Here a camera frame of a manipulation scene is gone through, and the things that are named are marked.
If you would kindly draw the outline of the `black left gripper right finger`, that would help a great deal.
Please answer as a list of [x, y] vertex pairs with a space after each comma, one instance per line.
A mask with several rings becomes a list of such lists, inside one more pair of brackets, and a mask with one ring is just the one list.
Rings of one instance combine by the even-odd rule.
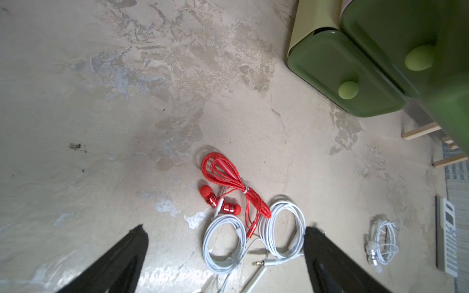
[[320, 229], [306, 227], [304, 255], [315, 293], [387, 293]]

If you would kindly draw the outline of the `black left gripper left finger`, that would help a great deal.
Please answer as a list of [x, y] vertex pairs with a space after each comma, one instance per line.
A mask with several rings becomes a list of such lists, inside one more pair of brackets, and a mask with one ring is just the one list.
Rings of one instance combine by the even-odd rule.
[[142, 225], [133, 228], [60, 293], [133, 293], [149, 246]]

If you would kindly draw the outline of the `red earphones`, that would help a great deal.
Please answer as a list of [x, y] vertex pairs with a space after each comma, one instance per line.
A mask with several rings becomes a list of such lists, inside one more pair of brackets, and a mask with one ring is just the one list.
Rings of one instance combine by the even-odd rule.
[[213, 152], [206, 155], [201, 163], [204, 177], [211, 183], [227, 188], [222, 197], [237, 190], [246, 199], [245, 224], [246, 236], [251, 238], [260, 222], [261, 217], [270, 219], [272, 213], [266, 202], [241, 178], [236, 166], [223, 154]]

